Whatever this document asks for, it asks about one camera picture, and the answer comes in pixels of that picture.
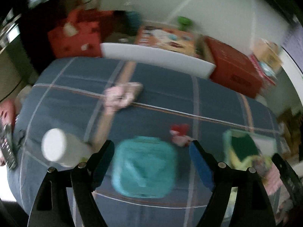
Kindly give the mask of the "teal tissue pack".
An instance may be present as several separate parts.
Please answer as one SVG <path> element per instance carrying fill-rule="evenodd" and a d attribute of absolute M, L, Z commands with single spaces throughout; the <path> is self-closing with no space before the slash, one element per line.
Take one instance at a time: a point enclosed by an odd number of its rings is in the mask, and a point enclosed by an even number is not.
<path fill-rule="evenodd" d="M 177 151 L 171 144 L 137 136 L 115 148 L 111 183 L 126 197 L 163 198 L 175 187 L 177 165 Z"/>

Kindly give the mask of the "pink satin scrunchie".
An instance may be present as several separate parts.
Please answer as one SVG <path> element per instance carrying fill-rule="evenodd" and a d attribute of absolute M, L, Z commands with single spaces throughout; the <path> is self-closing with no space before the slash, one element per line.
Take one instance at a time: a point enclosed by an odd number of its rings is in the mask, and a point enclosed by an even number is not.
<path fill-rule="evenodd" d="M 104 107 L 107 113 L 114 113 L 127 108 L 139 96 L 143 85 L 139 82 L 127 82 L 107 88 L 104 96 Z"/>

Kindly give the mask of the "green dumbbell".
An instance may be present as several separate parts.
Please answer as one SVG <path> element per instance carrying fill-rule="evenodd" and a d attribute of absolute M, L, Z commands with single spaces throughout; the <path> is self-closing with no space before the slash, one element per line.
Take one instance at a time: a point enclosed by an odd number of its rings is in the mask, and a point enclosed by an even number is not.
<path fill-rule="evenodd" d="M 187 17 L 179 16 L 177 21 L 180 31 L 188 31 L 188 29 L 193 25 L 192 20 Z"/>

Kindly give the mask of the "blue water bottle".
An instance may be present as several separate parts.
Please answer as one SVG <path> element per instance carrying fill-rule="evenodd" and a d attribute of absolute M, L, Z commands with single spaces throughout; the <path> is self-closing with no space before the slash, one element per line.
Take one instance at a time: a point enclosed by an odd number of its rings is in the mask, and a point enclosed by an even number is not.
<path fill-rule="evenodd" d="M 125 11 L 129 21 L 131 35 L 136 35 L 142 24 L 141 14 L 131 2 L 125 3 Z"/>

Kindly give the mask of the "blue plaid table cloth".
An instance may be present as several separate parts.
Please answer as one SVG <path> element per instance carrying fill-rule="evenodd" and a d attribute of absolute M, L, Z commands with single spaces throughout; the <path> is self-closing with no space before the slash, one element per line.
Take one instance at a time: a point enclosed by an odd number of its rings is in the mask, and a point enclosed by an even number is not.
<path fill-rule="evenodd" d="M 93 142 L 103 113 L 106 88 L 120 79 L 140 82 L 137 101 L 112 118 L 108 139 L 118 145 L 137 136 L 170 142 L 170 127 L 188 124 L 189 136 L 218 161 L 225 159 L 223 135 L 230 129 L 275 139 L 281 152 L 279 128 L 272 111 L 221 85 L 185 73 L 143 63 L 128 64 L 104 58 L 62 58 L 39 77 L 26 97 L 14 128 L 17 168 L 8 172 L 10 190 L 30 213 L 41 182 L 52 165 L 41 150 L 44 134 L 53 128 Z M 176 184 L 160 199 L 129 198 L 117 193 L 107 172 L 94 193 L 109 226 L 195 226 L 211 196 L 187 148 L 175 148 Z"/>

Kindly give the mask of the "green yellow sponge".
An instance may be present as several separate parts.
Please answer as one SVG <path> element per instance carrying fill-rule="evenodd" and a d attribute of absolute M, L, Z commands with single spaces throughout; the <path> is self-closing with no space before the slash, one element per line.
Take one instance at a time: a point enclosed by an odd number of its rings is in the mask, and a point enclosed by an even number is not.
<path fill-rule="evenodd" d="M 250 134 L 231 132 L 228 141 L 226 159 L 231 168 L 245 171 L 252 167 L 262 175 L 270 170 L 270 156 L 262 153 Z"/>

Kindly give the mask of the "red stool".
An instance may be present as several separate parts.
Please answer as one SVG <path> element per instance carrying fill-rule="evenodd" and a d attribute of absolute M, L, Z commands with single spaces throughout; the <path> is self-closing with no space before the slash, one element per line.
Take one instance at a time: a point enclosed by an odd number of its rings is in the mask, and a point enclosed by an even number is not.
<path fill-rule="evenodd" d="M 14 101 L 6 100 L 0 105 L 1 124 L 9 124 L 12 129 L 15 127 L 16 108 Z"/>

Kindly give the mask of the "smartphone on stand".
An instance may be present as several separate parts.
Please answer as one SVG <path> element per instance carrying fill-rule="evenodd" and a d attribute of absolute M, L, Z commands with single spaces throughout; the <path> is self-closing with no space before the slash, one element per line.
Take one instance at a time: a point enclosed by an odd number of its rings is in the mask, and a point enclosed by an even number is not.
<path fill-rule="evenodd" d="M 17 167 L 17 159 L 12 141 L 12 126 L 1 122 L 1 166 L 4 165 L 9 170 L 14 170 Z"/>

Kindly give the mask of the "orange picture box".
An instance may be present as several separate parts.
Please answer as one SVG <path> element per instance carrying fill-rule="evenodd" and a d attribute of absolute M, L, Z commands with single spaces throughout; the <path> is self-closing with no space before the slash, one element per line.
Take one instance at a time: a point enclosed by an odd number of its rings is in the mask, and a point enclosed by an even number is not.
<path fill-rule="evenodd" d="M 197 56 L 194 35 L 172 28 L 142 26 L 136 36 L 135 44 L 169 50 L 192 57 Z"/>

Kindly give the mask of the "white foam board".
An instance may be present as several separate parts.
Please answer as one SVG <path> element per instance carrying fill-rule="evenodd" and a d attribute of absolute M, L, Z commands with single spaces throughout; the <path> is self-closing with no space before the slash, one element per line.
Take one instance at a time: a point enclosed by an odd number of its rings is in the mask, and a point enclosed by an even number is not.
<path fill-rule="evenodd" d="M 105 58 L 158 66 L 202 79 L 208 79 L 215 69 L 208 61 L 159 48 L 121 43 L 101 43 L 100 48 Z"/>

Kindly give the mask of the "beige gift bag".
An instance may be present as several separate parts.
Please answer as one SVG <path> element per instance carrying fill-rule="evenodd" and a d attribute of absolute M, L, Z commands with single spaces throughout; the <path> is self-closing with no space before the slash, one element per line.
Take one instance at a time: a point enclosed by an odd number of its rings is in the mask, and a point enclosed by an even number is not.
<path fill-rule="evenodd" d="M 278 49 L 276 43 L 259 38 L 255 41 L 252 52 L 259 62 L 267 64 L 274 72 L 277 72 L 282 65 Z"/>

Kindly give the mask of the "red pink plush toy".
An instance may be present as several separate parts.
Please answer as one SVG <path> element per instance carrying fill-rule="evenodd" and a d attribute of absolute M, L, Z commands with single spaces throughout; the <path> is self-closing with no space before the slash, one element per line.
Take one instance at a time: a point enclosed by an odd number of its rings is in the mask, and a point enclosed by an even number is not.
<path fill-rule="evenodd" d="M 179 147 L 188 147 L 193 140 L 187 135 L 189 129 L 190 126 L 188 124 L 174 124 L 170 126 L 169 133 L 172 143 Z"/>

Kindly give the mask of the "red cardboard box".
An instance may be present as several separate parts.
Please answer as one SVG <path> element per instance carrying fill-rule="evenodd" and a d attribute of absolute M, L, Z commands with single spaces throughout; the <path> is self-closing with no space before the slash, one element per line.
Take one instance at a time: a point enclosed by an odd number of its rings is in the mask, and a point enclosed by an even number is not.
<path fill-rule="evenodd" d="M 235 48 L 205 36 L 216 65 L 210 80 L 226 88 L 255 98 L 262 86 L 262 79 L 249 58 Z"/>

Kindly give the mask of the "pink white fuzzy sock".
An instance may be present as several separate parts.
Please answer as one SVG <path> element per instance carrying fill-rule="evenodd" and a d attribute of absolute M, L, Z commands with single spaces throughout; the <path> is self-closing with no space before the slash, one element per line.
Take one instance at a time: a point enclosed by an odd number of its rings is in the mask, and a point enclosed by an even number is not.
<path fill-rule="evenodd" d="M 276 165 L 272 164 L 270 170 L 267 172 L 263 179 L 263 186 L 266 193 L 270 196 L 276 193 L 276 191 L 282 186 L 283 182 L 280 178 L 279 170 Z"/>

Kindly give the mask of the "patterned pink gift box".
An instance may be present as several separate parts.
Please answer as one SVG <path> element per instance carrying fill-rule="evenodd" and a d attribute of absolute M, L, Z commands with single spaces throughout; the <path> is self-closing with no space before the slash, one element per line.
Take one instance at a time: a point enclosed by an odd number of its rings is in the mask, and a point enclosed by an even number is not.
<path fill-rule="evenodd" d="M 257 73 L 262 80 L 261 93 L 266 93 L 276 86 L 276 75 L 273 70 L 265 63 L 259 62 L 254 54 L 248 56 L 252 64 L 254 65 Z"/>

